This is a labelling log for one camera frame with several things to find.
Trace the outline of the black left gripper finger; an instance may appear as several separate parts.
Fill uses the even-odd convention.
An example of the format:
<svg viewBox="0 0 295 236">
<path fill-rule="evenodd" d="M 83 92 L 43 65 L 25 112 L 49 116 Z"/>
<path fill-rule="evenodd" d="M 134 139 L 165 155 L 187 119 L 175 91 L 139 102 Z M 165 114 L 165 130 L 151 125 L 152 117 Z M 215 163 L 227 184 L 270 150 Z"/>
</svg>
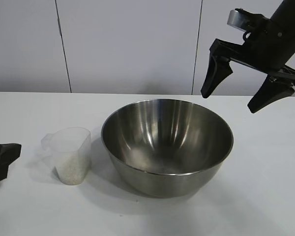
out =
<svg viewBox="0 0 295 236">
<path fill-rule="evenodd" d="M 0 181 L 8 176 L 9 166 L 20 157 L 21 144 L 0 144 Z"/>
</svg>

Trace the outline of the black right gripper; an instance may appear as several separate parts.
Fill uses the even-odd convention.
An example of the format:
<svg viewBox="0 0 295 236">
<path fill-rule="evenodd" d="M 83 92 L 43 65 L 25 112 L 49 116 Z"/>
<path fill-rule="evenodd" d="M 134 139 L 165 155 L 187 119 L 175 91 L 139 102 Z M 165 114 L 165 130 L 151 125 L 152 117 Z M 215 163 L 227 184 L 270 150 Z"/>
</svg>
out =
<svg viewBox="0 0 295 236">
<path fill-rule="evenodd" d="M 244 43 L 215 39 L 211 45 L 206 78 L 201 88 L 208 98 L 233 71 L 230 62 L 267 74 L 265 81 L 248 103 L 251 113 L 295 93 L 295 70 L 286 62 L 295 53 L 295 28 L 284 30 L 272 19 L 248 17 L 242 21 Z"/>
</svg>

